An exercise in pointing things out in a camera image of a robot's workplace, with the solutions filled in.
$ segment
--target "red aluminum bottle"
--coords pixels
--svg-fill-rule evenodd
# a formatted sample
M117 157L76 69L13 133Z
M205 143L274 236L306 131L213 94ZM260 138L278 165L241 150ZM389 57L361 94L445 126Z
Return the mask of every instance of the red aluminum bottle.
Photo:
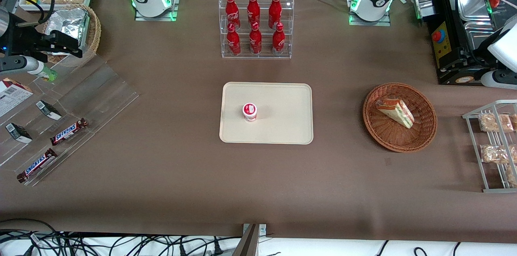
M282 5L280 4L280 0L273 0L271 6L269 6L269 28L275 29L277 23L280 22L280 17L282 17Z
M235 4L235 0L227 0L227 18L228 23L231 23L235 26L235 30L237 31L240 28L240 19L239 19L239 7Z
M262 51L262 33L257 22L251 24L250 51L253 54L259 54Z
M234 24L228 24L227 40L228 40L230 54L233 56L239 55L240 54L240 39L239 39L239 34L237 34L237 32L235 32Z
M260 26L260 6L257 0L250 0L248 4L248 21L250 25L257 22Z
M273 55L280 56L284 51L284 41L286 39L286 34L284 34L284 24L278 23L277 30L273 34Z

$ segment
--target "woven basket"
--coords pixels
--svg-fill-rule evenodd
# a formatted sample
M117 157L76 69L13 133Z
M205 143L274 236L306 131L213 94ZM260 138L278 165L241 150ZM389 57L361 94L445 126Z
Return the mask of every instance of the woven basket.
M375 107L377 100L397 98L406 103L415 117L410 129L395 122ZM375 87L364 100L362 116L366 128L380 145L396 152L411 153L427 147L438 126L436 112L429 100L415 88L403 83Z
M88 36L86 37L87 50L83 52L83 57L78 59L74 57L73 59L67 59L66 63L63 61L61 65L68 67L79 67L85 65L90 59L92 59L99 46L100 42L100 21L95 14L95 12L89 6L85 6L83 4L69 4L63 8L63 10L73 10L73 9L83 9L88 12L90 15L90 22L88 24ZM44 23L43 32L45 32L46 27L48 26L48 21ZM65 55L48 55L48 62L58 63L63 60Z

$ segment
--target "brown tablecloth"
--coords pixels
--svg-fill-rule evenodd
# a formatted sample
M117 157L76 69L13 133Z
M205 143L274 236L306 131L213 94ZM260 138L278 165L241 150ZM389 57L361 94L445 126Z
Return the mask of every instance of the brown tablecloth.
M517 241L517 194L481 192L460 117L517 92L437 85L410 2L393 3L391 27L362 27L348 25L344 0L295 0L290 61L222 59L218 0L181 0L174 23L135 22L128 0L92 7L99 55L140 98L37 186L0 171L2 218L61 231L238 235L260 222L279 237ZM314 141L221 142L229 81L310 85ZM423 151L393 153L367 133L363 100L386 82L434 104L438 132Z

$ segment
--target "acrylic bottle rack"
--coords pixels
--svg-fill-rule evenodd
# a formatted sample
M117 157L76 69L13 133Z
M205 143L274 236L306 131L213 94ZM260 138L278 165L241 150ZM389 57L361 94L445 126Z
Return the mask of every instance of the acrylic bottle rack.
M248 3L249 0L235 0L239 7L240 29L237 33L240 38L241 53L233 56L229 50L227 43L227 26L228 20L226 15L226 0L219 0L219 29L221 33L221 55L224 58L233 59L290 59L292 56L292 27L294 22L294 0L280 0L282 4L282 17L280 22L284 24L284 33L286 39L284 42L284 51L280 56L273 55L273 33L275 30L269 28L269 6L271 0L257 0L260 6L260 32L262 33L262 52L253 54L250 51L250 37L251 26L248 22Z
M55 81L32 81L27 86L33 94L0 117L0 168L13 171L13 181L51 148L57 158L23 183L36 185L138 97L99 56L79 68L66 66L67 59L74 57L70 55L52 67L58 73ZM53 105L61 119L53 120L41 113L36 107L39 100ZM51 137L81 118L88 122L87 127L52 146ZM24 144L11 138L5 129L11 122L24 127L33 140Z

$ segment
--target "acrylic display stand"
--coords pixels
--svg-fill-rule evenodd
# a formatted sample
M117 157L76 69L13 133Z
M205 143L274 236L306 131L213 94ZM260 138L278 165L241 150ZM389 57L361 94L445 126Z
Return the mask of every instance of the acrylic display stand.
M260 5L260 32L262 33L262 52L252 54L250 51L250 32L251 26L248 22L248 3L249 0L235 0L239 7L240 29L237 31L240 38L241 53L233 56L228 47L226 39L228 33L228 20L226 15L226 0L219 0L219 28L221 32L221 55L224 58L235 59L290 59L292 55L292 26L294 21L294 0L280 0L282 4L282 17L280 22L284 24L284 33L286 39L284 42L284 51L282 55L273 55L273 33L275 30L268 26L269 6L271 0L257 0Z
M479 130L478 116L481 114L495 114L495 119L499 127L499 132L483 132ZM517 158L513 158L510 152L510 145L517 144L517 137L515 131L503 132L501 121L499 120L498 114L517 114L517 100L498 100L484 107L475 109L469 113L463 115L463 118L467 120L467 127L471 134L472 144L474 145L474 151L478 159L479 169L481 170L481 176L483 177L484 190L483 192L517 192L517 186L508 182L506 173L513 173L513 176L517 178L517 170L515 163ZM498 145L503 146L508 155L510 164L496 164L496 163L484 163L481 160L481 145ZM496 185L491 183L490 178L500 178L500 183Z
M51 148L57 158L24 182L34 186L138 97L99 56L94 56L83 67L66 66L72 64L73 59L75 57L69 55L52 67L58 73L55 81L36 79L27 85L33 91L32 96L0 118L0 168L14 171L13 180ZM62 118L53 120L41 113L36 107L39 100L53 105ZM52 146L50 138L80 118L84 118L88 126ZM11 122L24 127L32 142L24 144L11 138L5 129Z

